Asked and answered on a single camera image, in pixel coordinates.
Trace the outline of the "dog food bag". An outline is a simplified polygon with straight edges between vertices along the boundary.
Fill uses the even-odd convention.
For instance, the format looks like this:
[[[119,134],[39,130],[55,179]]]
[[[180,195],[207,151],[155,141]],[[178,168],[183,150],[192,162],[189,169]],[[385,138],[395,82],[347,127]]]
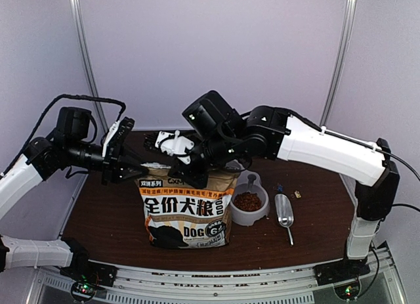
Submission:
[[[169,166],[147,163],[137,179],[150,244],[164,249],[222,247],[230,242],[230,202],[239,174],[213,171],[205,188],[169,176]]]

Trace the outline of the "metal scoop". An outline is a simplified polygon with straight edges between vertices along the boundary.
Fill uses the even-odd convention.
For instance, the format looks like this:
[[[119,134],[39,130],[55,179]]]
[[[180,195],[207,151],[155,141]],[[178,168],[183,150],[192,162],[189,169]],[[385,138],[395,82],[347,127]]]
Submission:
[[[290,246],[294,246],[293,235],[291,233],[291,226],[294,222],[294,215],[291,202],[285,194],[275,195],[274,202],[276,206],[278,223],[280,226],[287,229]]]

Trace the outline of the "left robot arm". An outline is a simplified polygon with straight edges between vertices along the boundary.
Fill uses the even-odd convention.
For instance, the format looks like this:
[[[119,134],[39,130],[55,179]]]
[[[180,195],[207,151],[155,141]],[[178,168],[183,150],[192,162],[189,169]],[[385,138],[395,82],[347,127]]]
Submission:
[[[13,167],[1,178],[1,215],[30,190],[58,170],[81,167],[101,173],[101,182],[121,183],[143,177],[148,169],[125,139],[135,121],[125,117],[110,127],[102,145],[87,142],[89,126],[96,122],[84,108],[60,109],[56,127],[47,137],[37,137],[24,147]],[[80,280],[90,279],[94,265],[88,251],[74,239],[22,240],[1,236],[1,270],[16,267],[55,266],[69,268]]]

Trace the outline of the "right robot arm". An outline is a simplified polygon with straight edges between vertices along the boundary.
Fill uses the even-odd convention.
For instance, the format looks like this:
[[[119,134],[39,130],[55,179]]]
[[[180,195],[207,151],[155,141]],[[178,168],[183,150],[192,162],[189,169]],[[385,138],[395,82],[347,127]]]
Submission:
[[[287,108],[258,106],[239,114],[216,91],[200,96],[182,115],[199,140],[175,132],[157,147],[175,157],[173,173],[194,187],[207,184],[211,168],[254,157],[307,163],[353,178],[355,212],[346,257],[336,271],[348,279],[361,269],[361,259],[368,254],[379,221],[390,213],[400,182],[387,141],[340,135]]]

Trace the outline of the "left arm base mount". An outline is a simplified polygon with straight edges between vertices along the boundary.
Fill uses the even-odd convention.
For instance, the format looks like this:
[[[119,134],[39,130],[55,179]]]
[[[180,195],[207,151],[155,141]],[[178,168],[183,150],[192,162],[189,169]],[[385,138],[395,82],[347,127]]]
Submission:
[[[59,267],[60,274],[73,280],[70,295],[78,303],[86,303],[96,295],[112,287],[116,280],[117,268],[111,265],[88,262],[87,268],[77,271],[72,267]]]

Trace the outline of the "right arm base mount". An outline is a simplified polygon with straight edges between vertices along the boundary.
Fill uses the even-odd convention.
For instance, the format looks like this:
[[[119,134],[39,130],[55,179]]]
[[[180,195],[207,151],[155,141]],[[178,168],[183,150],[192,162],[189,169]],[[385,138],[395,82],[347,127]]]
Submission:
[[[332,285],[335,295],[342,300],[355,300],[361,293],[360,277],[370,273],[365,261],[340,260],[316,265],[314,274],[319,286]]]

